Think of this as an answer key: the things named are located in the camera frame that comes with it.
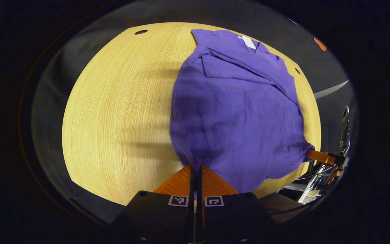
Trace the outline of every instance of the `hole in table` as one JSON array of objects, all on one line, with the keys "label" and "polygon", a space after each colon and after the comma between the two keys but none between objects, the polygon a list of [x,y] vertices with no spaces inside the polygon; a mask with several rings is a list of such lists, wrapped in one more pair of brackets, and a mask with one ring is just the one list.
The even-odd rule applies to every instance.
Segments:
[{"label": "hole in table", "polygon": [[135,35],[139,35],[139,34],[147,32],[147,31],[148,31],[147,29],[143,29],[142,31],[140,30],[140,31],[135,32]]}]

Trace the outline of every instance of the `white tag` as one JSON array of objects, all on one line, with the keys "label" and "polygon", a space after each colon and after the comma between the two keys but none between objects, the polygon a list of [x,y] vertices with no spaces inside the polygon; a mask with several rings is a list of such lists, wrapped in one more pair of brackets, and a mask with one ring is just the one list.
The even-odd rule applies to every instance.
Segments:
[{"label": "white tag", "polygon": [[254,43],[252,43],[252,40],[249,39],[249,37],[247,36],[241,36],[239,37],[241,39],[243,39],[243,41],[245,42],[246,46],[248,46],[248,48],[254,48],[254,49],[257,49],[254,45]]}]

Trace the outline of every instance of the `orange sticker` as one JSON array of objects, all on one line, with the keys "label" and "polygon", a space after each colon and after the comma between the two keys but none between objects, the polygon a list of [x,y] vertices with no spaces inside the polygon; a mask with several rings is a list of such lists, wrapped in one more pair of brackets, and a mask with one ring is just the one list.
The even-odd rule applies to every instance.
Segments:
[{"label": "orange sticker", "polygon": [[314,38],[314,41],[316,41],[317,45],[319,45],[319,47],[323,50],[323,51],[326,51],[328,48],[326,48],[326,46],[320,41],[318,40],[317,38]]}]

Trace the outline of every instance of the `folded shirt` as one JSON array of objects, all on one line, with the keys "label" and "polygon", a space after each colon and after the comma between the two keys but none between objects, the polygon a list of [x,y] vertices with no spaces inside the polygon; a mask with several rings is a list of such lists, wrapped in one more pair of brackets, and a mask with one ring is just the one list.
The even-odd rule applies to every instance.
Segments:
[{"label": "folded shirt", "polygon": [[303,136],[294,78],[259,42],[193,29],[198,44],[172,91],[169,134],[183,165],[203,164],[238,192],[279,179],[314,150]]}]

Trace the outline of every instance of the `wood grain surface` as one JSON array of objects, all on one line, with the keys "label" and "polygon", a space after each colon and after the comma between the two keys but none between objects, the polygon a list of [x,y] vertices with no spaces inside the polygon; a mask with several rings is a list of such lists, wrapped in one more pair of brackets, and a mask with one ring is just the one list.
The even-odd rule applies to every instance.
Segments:
[{"label": "wood grain surface", "polygon": [[[148,31],[135,35],[143,29]],[[175,79],[196,48],[191,29],[223,28],[196,23],[132,27],[88,63],[71,91],[63,120],[63,153],[73,182],[127,205],[137,191],[152,191],[183,168],[169,138],[169,119]],[[319,112],[305,75],[291,59],[266,47],[285,60],[294,76],[305,137],[320,150]],[[266,196],[307,169],[304,163],[281,179],[267,179],[254,193]]]}]

